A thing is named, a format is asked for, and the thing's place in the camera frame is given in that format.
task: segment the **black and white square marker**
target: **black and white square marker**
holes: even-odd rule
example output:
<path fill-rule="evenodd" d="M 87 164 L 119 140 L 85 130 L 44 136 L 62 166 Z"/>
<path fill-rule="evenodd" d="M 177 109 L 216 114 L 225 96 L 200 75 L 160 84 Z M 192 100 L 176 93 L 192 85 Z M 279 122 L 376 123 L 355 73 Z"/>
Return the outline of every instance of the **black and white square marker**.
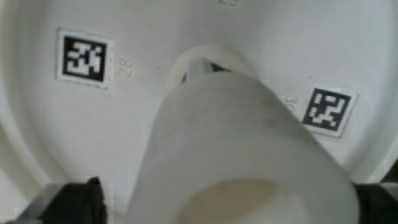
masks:
<path fill-rule="evenodd" d="M 352 90 L 320 84 L 314 86 L 302 118 L 302 124 L 314 133 L 341 137 L 355 100 Z"/>
<path fill-rule="evenodd" d="M 58 30 L 57 78 L 108 88 L 112 75 L 112 40 L 73 31 Z"/>

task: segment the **white plastic object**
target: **white plastic object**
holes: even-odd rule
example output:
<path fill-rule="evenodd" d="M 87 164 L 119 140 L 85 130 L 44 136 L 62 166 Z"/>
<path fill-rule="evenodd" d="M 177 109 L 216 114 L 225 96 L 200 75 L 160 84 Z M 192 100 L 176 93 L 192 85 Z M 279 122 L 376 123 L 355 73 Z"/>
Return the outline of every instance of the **white plastic object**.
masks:
<path fill-rule="evenodd" d="M 243 75 L 195 74 L 160 106 L 128 223 L 355 224 L 357 217 L 346 173 L 270 90 Z"/>
<path fill-rule="evenodd" d="M 58 29 L 113 41 L 108 90 L 55 78 Z M 0 0 L 0 122 L 12 150 L 41 187 L 101 177 L 119 214 L 158 105 L 181 81 L 172 65 L 192 47 L 213 44 L 241 54 L 298 120 L 312 83 L 355 91 L 343 136 L 314 138 L 357 182 L 380 181 L 398 157 L 396 1 Z"/>

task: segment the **white curved container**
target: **white curved container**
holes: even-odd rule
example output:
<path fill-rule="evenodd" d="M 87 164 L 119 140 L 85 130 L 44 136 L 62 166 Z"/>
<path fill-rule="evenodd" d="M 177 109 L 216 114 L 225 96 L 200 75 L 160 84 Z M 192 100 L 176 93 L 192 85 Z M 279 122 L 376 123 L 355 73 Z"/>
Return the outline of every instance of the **white curved container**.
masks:
<path fill-rule="evenodd" d="M 213 193 L 184 209 L 211 187 Z M 275 95 L 243 75 L 195 76 L 160 106 L 128 223 L 357 221 L 346 173 Z"/>
<path fill-rule="evenodd" d="M 64 28 L 113 41 L 108 90 L 57 80 Z M 298 119 L 312 83 L 357 93 L 341 138 L 314 134 L 352 179 L 378 182 L 398 158 L 394 1 L 0 0 L 0 122 L 12 151 L 37 186 L 101 177 L 119 214 L 172 64 L 202 44 L 241 53 Z"/>

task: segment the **curved edge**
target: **curved edge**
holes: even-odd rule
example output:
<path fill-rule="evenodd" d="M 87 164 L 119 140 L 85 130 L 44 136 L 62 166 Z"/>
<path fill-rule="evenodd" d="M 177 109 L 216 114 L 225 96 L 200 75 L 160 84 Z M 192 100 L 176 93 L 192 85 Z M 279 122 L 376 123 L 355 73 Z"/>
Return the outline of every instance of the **curved edge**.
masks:
<path fill-rule="evenodd" d="M 398 7 L 398 1 L 392 1 L 391 3 L 391 21 L 396 20 L 396 7 Z M 394 39 L 398 37 L 398 23 L 392 22 L 392 35 Z M 394 51 L 391 55 L 391 72 L 396 73 L 398 66 L 396 66 L 396 50 L 398 50 L 398 44 L 394 43 Z M 350 177 L 355 183 L 378 183 L 382 181 L 382 178 L 391 170 L 391 167 L 394 165 L 394 162 L 398 160 L 398 83 L 394 83 L 394 92 L 392 92 L 392 104 L 389 106 L 389 111 L 385 112 L 385 120 L 380 127 L 378 136 L 375 138 L 375 142 L 369 145 L 369 151 L 362 157 L 362 160 L 353 168 Z"/>
<path fill-rule="evenodd" d="M 184 73 L 188 71 L 190 61 L 204 58 L 234 73 L 240 73 L 257 79 L 256 72 L 240 54 L 220 45 L 200 45 L 192 47 L 181 54 L 170 70 L 170 77 L 167 83 L 167 92 L 179 86 Z"/>
<path fill-rule="evenodd" d="M 42 187 L 65 182 L 67 175 L 44 152 L 44 147 L 30 126 L 16 80 L 16 21 L 19 0 L 0 0 L 0 122 L 14 153 Z"/>

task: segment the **black plastic part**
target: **black plastic part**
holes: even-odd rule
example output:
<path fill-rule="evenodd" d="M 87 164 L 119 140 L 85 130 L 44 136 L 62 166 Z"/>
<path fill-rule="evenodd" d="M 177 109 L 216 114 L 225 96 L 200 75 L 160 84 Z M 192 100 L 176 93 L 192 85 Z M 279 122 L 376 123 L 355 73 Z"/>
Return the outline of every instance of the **black plastic part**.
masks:
<path fill-rule="evenodd" d="M 380 185 L 357 185 L 359 224 L 398 224 L 398 202 Z"/>
<path fill-rule="evenodd" d="M 44 224 L 106 224 L 99 179 L 87 184 L 67 184 L 39 216 Z"/>
<path fill-rule="evenodd" d="M 398 161 L 382 180 L 383 183 L 398 183 Z"/>

